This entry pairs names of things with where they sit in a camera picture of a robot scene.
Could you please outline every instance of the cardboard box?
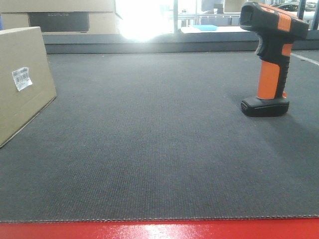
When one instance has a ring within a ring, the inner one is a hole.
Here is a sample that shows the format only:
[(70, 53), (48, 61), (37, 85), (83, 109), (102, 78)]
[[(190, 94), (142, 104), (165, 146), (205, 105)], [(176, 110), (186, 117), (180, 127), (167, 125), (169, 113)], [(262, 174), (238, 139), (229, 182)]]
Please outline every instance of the cardboard box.
[(110, 11), (114, 0), (1, 0), (1, 12)]
[(56, 97), (39, 27), (0, 31), (0, 147)]
[(245, 2), (247, 2), (247, 0), (225, 0), (224, 12), (240, 12)]
[[(22, 13), (2, 13), (2, 24), (4, 29), (17, 27), (29, 27), (29, 15)], [(43, 32), (44, 35), (64, 35), (64, 34), (119, 34), (121, 19), (113, 12), (89, 12), (88, 31), (56, 31)]]

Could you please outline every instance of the blue tray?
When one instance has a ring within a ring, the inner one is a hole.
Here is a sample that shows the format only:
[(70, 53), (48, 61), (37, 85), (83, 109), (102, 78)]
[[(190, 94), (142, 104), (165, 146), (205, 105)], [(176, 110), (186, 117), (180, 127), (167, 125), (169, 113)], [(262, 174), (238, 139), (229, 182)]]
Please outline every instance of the blue tray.
[(216, 31), (217, 26), (215, 25), (193, 25), (193, 27), (198, 28), (201, 31)]
[(3, 30), (2, 28), (2, 20), (1, 20), (1, 16), (0, 16), (0, 31)]

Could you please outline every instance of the orange scanner handle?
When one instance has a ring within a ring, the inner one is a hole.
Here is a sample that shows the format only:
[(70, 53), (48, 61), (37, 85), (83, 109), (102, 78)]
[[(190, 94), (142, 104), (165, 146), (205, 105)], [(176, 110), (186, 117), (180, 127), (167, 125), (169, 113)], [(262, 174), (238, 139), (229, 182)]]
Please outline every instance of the orange scanner handle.
[(287, 79), (292, 43), (283, 39), (260, 36), (262, 46), (257, 55), (262, 59), (257, 97), (271, 100), (281, 98)]

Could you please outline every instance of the gray carpet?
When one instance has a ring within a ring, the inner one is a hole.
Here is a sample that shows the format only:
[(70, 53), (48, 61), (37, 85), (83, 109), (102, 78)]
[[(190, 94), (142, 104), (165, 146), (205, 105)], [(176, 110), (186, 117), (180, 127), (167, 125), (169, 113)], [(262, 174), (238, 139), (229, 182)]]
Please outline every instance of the gray carpet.
[(293, 57), (288, 113), (248, 118), (252, 52), (49, 61), (58, 97), (0, 150), (0, 222), (319, 215), (318, 66)]

